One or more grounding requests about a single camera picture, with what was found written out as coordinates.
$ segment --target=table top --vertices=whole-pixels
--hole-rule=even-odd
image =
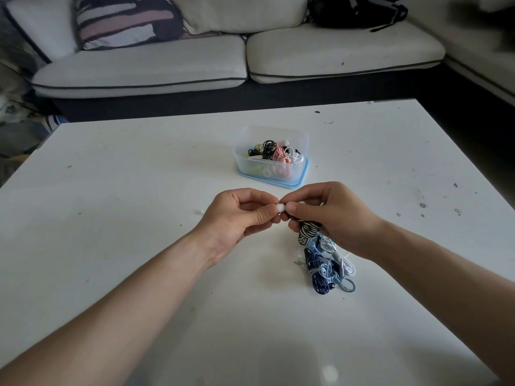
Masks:
[[[515,211],[415,100],[64,124],[0,189],[0,365],[187,233],[216,193],[286,194],[237,174],[231,147],[249,124],[310,134],[305,184],[342,181],[382,217],[515,279]],[[378,266],[351,255],[356,291],[322,296],[300,249],[282,223],[210,269],[140,364],[150,384],[494,379]]]

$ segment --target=black piping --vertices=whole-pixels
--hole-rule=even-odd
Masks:
[[[195,84],[201,82],[216,82],[216,81],[231,81],[231,80],[246,80],[248,77],[228,77],[226,79],[212,79],[212,80],[196,80],[196,81],[184,81],[184,82],[171,82],[166,84],[154,84],[154,85],[119,85],[119,86],[49,86],[34,84],[39,88],[48,88],[51,90],[122,90],[128,88],[155,88],[160,86],[172,86],[172,85],[184,85],[184,84]]]
[[[46,56],[46,54],[38,47],[38,45],[32,41],[32,39],[27,35],[27,33],[23,30],[23,28],[18,24],[18,22],[14,19],[14,17],[12,17],[11,12],[9,11],[9,8],[7,7],[7,5],[3,6],[3,13],[5,14],[7,20],[10,21],[10,23],[13,25],[13,27],[16,28],[16,30],[20,33],[20,35],[22,35],[23,39],[25,39],[25,41],[27,43],[29,43],[29,45],[41,57],[41,59],[43,61],[45,61],[47,64],[51,64],[52,61],[50,60],[50,58],[48,58]]]
[[[503,91],[504,93],[506,93],[507,95],[511,96],[512,98],[515,99],[515,93],[513,93],[511,90],[507,90],[505,87],[503,86],[500,86],[498,83],[496,82],[493,82],[491,79],[489,79],[488,77],[485,77],[483,76],[481,73],[478,73],[477,71],[473,70],[470,66],[467,66],[465,64],[463,64],[462,62],[458,61],[457,59],[455,59],[454,57],[451,57],[449,55],[446,55],[446,58],[449,58],[452,62],[455,62],[457,63],[458,65],[460,65],[463,69],[467,69],[468,71],[470,71],[472,74],[476,75],[477,77],[485,80],[487,83],[493,85],[494,87],[496,87],[498,90],[501,90]]]
[[[410,65],[389,66],[389,67],[384,67],[384,68],[381,68],[381,69],[351,71],[351,72],[348,72],[348,73],[334,73],[334,74],[331,74],[331,75],[280,76],[280,75],[266,75],[266,74],[263,74],[263,73],[253,73],[253,72],[250,72],[250,74],[253,75],[253,76],[278,77],[278,78],[283,78],[283,79],[302,79],[302,78],[308,79],[308,78],[316,78],[316,77],[342,77],[342,76],[361,75],[363,73],[374,73],[374,72],[377,72],[377,71],[385,71],[385,70],[400,69],[400,68],[406,68],[406,67],[415,67],[415,66],[436,64],[436,63],[440,63],[440,62],[442,62],[442,60],[420,62],[418,64],[410,64]]]

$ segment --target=black bag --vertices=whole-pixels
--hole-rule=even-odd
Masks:
[[[310,17],[321,27],[377,27],[371,30],[373,32],[394,25],[408,15],[404,5],[391,0],[312,0],[308,7]]]

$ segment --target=person's left hand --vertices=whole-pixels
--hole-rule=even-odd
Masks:
[[[281,221],[275,196],[253,188],[233,189],[216,195],[192,234],[207,247],[214,266],[244,237]]]

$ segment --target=plastic container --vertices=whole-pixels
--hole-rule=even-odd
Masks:
[[[303,160],[295,164],[277,162],[249,157],[249,149],[266,140],[288,141],[288,145],[297,149]],[[233,149],[234,157],[243,176],[280,185],[287,188],[295,188],[302,183],[306,174],[309,160],[307,149],[310,145],[310,136],[302,131],[292,129],[276,129],[266,126],[247,126],[239,135]]]

